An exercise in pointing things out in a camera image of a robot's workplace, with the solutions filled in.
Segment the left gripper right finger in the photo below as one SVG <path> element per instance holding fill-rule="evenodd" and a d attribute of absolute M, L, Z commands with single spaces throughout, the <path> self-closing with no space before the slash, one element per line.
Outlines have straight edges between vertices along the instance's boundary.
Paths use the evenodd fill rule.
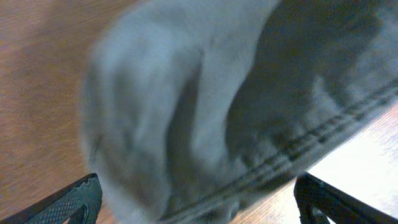
<path fill-rule="evenodd" d="M 297 178 L 294 197 L 301 224 L 397 224 L 397 219 L 306 173 Z"/>

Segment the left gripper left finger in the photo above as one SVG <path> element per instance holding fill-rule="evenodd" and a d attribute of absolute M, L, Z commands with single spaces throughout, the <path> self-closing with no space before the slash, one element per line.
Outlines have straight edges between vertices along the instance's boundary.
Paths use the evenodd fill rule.
<path fill-rule="evenodd" d="M 1 224 L 95 224 L 101 204 L 100 182 L 92 173 L 1 220 Z"/>

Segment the grey cargo shorts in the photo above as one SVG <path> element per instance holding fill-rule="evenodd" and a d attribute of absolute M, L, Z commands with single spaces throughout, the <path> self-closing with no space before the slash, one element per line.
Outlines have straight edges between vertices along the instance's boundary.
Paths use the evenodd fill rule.
<path fill-rule="evenodd" d="M 119 222 L 229 223 L 396 101 L 396 1 L 146 1 L 93 46 L 81 145 Z"/>

